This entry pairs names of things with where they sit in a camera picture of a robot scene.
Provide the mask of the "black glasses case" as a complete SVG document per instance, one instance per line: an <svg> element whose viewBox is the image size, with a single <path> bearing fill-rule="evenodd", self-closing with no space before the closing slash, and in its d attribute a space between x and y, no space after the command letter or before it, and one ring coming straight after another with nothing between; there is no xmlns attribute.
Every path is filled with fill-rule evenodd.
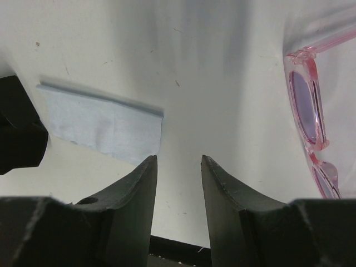
<svg viewBox="0 0 356 267"><path fill-rule="evenodd" d="M15 75L1 78L1 175L40 165L48 131Z"/></svg>

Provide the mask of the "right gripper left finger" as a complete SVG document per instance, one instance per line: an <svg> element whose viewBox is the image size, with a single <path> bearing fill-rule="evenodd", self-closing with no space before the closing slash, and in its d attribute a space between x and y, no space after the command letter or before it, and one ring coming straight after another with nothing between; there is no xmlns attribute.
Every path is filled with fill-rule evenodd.
<svg viewBox="0 0 356 267"><path fill-rule="evenodd" d="M1 198L2 266L146 266L157 157L76 204Z"/></svg>

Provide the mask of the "pink purple sunglasses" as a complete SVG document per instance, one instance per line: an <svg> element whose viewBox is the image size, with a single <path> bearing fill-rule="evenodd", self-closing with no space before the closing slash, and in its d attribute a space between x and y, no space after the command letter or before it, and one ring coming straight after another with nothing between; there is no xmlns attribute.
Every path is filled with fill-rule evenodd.
<svg viewBox="0 0 356 267"><path fill-rule="evenodd" d="M289 21L283 65L293 119L321 196L355 198L355 4Z"/></svg>

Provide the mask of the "light blue cleaning cloth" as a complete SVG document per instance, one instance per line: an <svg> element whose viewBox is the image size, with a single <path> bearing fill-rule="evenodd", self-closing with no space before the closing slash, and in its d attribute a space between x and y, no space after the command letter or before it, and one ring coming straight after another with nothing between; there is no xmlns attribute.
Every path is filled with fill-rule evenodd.
<svg viewBox="0 0 356 267"><path fill-rule="evenodd" d="M158 154L162 113L52 86L37 89L46 100L56 137L133 165Z"/></svg>

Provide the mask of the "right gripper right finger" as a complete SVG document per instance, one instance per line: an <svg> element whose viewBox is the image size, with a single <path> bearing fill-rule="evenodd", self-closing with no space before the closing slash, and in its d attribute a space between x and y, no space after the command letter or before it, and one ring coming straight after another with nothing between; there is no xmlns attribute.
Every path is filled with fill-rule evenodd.
<svg viewBox="0 0 356 267"><path fill-rule="evenodd" d="M213 266L354 266L355 200L283 203L201 161Z"/></svg>

